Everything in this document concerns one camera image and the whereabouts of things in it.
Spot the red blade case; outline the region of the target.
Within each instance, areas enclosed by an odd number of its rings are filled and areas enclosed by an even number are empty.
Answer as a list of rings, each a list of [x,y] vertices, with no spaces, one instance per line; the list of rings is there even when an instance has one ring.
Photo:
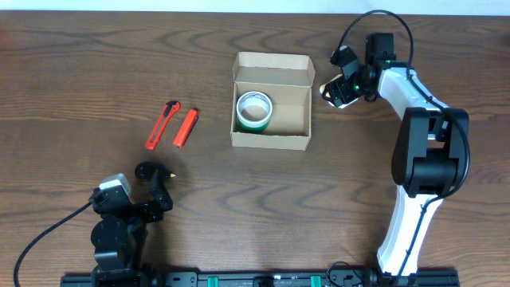
[[[197,109],[190,109],[189,112],[186,115],[186,118],[182,122],[182,125],[180,129],[178,130],[178,133],[173,141],[173,144],[181,148],[186,143],[191,131],[193,130],[196,122],[198,121],[198,110]]]

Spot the red black utility knife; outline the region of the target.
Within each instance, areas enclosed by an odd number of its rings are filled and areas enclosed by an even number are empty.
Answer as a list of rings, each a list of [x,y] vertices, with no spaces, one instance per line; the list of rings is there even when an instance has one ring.
[[[175,115],[175,113],[180,110],[180,108],[181,104],[176,100],[169,101],[165,104],[163,110],[155,122],[155,126],[151,130],[151,134],[145,143],[145,148],[147,150],[152,151],[157,147],[166,126],[171,121],[171,118]]]

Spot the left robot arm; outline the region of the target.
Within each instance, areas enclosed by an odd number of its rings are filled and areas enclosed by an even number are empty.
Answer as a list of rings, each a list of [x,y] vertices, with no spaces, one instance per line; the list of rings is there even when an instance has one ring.
[[[133,203],[131,185],[122,173],[105,178],[89,202],[101,217],[91,233],[97,267],[93,286],[164,286],[166,279],[151,265],[142,263],[147,225],[163,220],[173,208],[165,181],[174,176],[164,166],[144,162],[135,169],[137,179],[149,182],[151,199]]]

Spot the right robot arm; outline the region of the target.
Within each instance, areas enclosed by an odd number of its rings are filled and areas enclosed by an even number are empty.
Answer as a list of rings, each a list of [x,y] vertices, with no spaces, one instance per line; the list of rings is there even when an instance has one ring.
[[[397,196],[377,259],[380,272],[394,279],[418,271],[418,256],[432,217],[464,181],[469,169],[469,115],[433,96],[410,64],[398,61],[394,37],[367,37],[365,62],[340,45],[330,62],[341,73],[320,87],[331,106],[346,108],[360,97],[386,100],[401,120],[391,159]]]

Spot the black teardrop-shaped object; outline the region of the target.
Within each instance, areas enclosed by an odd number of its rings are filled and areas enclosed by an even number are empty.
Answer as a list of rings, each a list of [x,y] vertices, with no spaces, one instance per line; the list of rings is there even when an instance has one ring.
[[[146,161],[139,163],[135,168],[135,177],[143,181],[150,181],[154,176],[161,179],[171,179],[176,176],[161,163]]]

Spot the open cardboard box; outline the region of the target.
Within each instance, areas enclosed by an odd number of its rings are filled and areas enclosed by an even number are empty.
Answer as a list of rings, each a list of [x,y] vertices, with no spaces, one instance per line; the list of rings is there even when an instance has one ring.
[[[308,55],[238,53],[233,64],[231,144],[304,151],[312,136],[315,75]]]

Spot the black mounting rail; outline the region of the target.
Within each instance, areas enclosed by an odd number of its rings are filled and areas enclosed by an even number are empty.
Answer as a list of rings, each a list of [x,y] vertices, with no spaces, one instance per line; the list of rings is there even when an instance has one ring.
[[[379,277],[370,269],[333,269],[328,272],[291,273],[195,273],[173,272],[154,278],[106,280],[100,275],[64,276],[60,287],[161,286],[161,287],[331,287],[394,286],[391,277]]]

